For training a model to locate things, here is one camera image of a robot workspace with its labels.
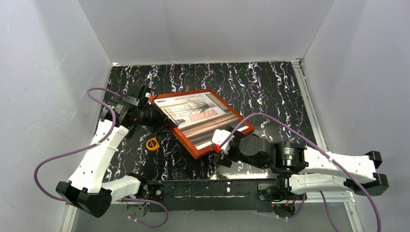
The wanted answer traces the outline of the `red wooden picture frame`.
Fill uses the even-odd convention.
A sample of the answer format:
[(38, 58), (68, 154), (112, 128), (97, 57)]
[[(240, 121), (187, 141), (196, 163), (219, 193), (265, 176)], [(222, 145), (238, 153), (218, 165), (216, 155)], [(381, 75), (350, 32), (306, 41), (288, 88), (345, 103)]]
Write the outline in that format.
[(149, 101), (176, 124), (171, 133), (196, 160), (213, 150), (215, 130), (235, 127), (243, 119), (211, 89), (158, 94)]

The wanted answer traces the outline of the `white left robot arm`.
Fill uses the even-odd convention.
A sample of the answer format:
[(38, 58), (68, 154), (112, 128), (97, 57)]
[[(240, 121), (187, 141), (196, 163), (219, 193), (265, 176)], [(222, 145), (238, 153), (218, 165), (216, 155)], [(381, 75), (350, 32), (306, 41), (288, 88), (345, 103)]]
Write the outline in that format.
[(155, 119), (146, 121), (142, 118), (142, 111), (117, 116), (113, 109), (104, 110), (92, 144), (87, 148), (79, 166), (66, 182), (60, 181), (56, 186), (56, 192), (61, 198), (99, 218), (111, 203), (137, 194), (147, 183), (142, 176), (129, 173), (106, 183), (103, 182), (103, 177), (121, 141), (132, 136), (138, 125), (171, 125), (169, 118), (159, 109), (154, 109), (153, 115)]

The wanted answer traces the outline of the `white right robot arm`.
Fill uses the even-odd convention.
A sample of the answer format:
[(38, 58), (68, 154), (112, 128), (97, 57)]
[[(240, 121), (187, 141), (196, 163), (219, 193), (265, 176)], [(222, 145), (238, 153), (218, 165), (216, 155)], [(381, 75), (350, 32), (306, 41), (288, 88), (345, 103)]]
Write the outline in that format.
[(388, 188), (387, 176), (377, 172), (382, 163), (377, 151), (362, 156), (327, 152), (289, 142), (272, 143), (255, 134), (215, 130), (211, 139), (216, 163), (230, 167), (242, 162), (277, 175), (276, 183), (263, 187), (263, 200), (282, 201), (292, 195), (316, 191), (350, 191), (380, 196)]

